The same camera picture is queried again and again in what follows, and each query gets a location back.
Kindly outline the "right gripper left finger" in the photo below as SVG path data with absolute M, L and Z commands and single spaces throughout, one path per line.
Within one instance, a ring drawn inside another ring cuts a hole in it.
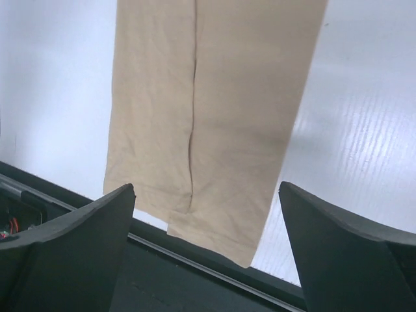
M 123 185 L 1 241 L 2 311 L 109 311 L 133 218 Z

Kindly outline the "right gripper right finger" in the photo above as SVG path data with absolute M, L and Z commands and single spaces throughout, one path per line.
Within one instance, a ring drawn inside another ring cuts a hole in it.
M 415 234 L 289 182 L 279 199 L 308 311 L 415 310 Z

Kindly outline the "beige t shirt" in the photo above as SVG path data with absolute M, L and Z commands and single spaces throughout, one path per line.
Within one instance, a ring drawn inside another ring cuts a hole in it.
M 104 193 L 249 267 L 325 1 L 118 1 Z

